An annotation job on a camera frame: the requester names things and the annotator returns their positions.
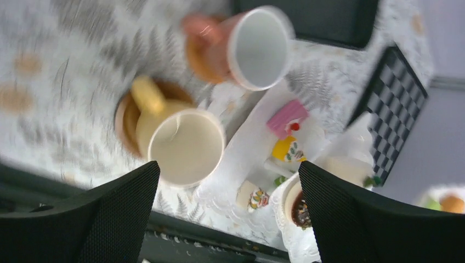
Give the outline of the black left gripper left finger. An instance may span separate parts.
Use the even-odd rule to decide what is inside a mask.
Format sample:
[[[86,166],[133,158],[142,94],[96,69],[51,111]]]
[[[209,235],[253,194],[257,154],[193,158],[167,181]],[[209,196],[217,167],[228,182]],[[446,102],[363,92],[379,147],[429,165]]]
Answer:
[[[150,161],[98,187],[1,215],[1,262],[138,262],[160,177]]]

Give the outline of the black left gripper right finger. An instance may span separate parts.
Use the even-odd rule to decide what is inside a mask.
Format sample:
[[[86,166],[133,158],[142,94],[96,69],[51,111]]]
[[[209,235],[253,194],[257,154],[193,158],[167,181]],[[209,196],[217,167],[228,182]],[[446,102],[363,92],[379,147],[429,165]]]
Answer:
[[[464,262],[464,215],[381,196],[308,161],[298,174],[322,262]]]

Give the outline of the chocolate sprinkle donut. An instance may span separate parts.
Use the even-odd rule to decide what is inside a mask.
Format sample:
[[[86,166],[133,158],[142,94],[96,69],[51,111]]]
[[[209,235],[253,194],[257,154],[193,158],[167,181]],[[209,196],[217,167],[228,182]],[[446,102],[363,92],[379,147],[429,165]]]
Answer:
[[[284,211],[286,218],[302,230],[312,227],[309,208],[299,180],[292,185],[285,195]]]

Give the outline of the green matcha roll cake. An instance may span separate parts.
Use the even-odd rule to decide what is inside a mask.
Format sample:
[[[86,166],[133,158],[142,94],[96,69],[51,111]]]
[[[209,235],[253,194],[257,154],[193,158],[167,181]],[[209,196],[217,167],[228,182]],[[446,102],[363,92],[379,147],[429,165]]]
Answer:
[[[281,184],[283,184],[287,180],[287,177],[285,176],[279,176],[277,177],[273,182],[276,187],[279,187]]]

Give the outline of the white three-tier dessert stand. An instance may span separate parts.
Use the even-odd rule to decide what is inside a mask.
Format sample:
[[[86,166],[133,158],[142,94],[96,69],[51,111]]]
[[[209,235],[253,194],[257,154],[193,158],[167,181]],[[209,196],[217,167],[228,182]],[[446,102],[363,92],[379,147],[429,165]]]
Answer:
[[[239,127],[225,149],[223,159],[213,174],[208,176],[195,192],[195,199],[224,214],[239,224],[263,235],[280,235],[292,262],[312,262],[320,258],[311,228],[302,230],[285,215],[284,199],[292,185],[299,180],[297,170],[302,162],[282,162],[271,156],[278,138],[266,126],[267,121],[289,101],[297,99],[285,82],[271,88]],[[374,175],[374,160],[369,149],[373,137],[368,130],[371,113],[363,113],[353,125],[329,141],[320,122],[313,115],[304,120],[294,136],[306,156],[318,166],[342,176],[357,186],[366,187],[364,181]],[[287,180],[279,187],[274,180],[279,176]],[[253,213],[236,204],[241,184],[248,180],[266,191],[269,203]]]

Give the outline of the orange macaron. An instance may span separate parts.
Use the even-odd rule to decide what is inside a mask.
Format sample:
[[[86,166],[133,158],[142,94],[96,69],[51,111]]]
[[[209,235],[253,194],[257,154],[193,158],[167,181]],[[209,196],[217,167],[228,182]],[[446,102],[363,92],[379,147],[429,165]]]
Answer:
[[[464,213],[464,200],[455,195],[445,196],[439,203],[441,211],[456,214]]]

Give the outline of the white swiss roll cake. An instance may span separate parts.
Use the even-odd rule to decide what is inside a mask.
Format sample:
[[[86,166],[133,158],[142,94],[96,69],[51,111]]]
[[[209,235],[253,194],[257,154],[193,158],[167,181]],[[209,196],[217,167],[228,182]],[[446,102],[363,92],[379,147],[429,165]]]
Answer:
[[[249,213],[255,212],[269,203],[269,195],[266,191],[245,180],[238,188],[236,204]]]

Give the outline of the yellow cup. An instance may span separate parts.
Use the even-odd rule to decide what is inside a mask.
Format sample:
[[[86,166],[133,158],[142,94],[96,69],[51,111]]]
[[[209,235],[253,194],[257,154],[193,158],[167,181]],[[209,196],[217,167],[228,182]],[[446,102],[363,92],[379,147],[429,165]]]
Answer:
[[[148,76],[134,79],[131,95],[140,111],[135,128],[139,151],[158,163],[162,181],[191,188],[216,170],[226,138],[214,114],[165,97]]]

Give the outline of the large brown saucer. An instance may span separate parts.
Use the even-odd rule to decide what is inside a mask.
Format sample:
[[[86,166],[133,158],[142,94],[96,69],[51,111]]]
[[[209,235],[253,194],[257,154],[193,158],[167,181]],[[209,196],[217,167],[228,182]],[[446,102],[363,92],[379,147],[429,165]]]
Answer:
[[[162,94],[168,99],[180,100],[196,106],[192,97],[178,83],[153,79],[160,88]],[[123,147],[135,158],[143,159],[136,138],[136,126],[140,116],[131,92],[128,90],[118,102],[115,111],[114,127],[115,133]]]

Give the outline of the pink strawberry cake slice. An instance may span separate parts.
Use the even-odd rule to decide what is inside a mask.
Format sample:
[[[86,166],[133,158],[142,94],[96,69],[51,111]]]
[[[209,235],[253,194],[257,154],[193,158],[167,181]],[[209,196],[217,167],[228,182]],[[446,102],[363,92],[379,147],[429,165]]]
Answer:
[[[294,99],[281,107],[267,121],[266,126],[279,140],[284,140],[299,131],[301,123],[308,117],[309,112],[298,99]]]

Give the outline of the green macaron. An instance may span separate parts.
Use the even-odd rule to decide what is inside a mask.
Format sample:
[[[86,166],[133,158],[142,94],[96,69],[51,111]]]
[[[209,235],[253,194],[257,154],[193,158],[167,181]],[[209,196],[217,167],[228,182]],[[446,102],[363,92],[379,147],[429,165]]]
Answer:
[[[440,201],[430,196],[424,199],[423,206],[430,210],[442,211]]]

